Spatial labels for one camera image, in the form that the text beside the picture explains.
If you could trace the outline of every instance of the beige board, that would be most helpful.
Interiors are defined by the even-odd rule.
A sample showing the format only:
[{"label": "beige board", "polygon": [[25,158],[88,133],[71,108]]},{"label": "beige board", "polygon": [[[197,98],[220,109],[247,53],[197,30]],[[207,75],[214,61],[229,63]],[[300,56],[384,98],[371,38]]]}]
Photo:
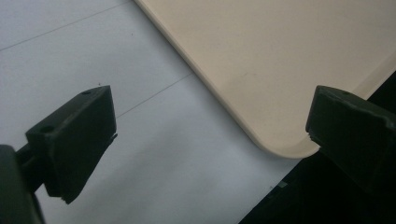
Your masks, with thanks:
[{"label": "beige board", "polygon": [[136,0],[262,149],[318,151],[315,87],[367,99],[396,70],[396,1]]}]

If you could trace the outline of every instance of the white surface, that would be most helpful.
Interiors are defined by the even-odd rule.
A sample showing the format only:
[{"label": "white surface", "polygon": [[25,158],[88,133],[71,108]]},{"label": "white surface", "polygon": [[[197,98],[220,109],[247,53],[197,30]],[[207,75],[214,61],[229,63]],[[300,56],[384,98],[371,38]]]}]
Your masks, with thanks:
[{"label": "white surface", "polygon": [[89,18],[127,0],[0,0],[0,49]]},{"label": "white surface", "polygon": [[[39,37],[0,50],[2,144],[23,146],[28,128],[79,92],[112,88],[119,137],[70,205],[40,188],[47,222],[238,222],[298,161],[258,150],[135,3],[94,16],[85,4],[71,8],[87,19],[65,11],[78,22],[44,35],[26,26],[24,34]],[[59,19],[37,16],[47,17],[43,27]],[[18,29],[0,38],[26,38]]]}]

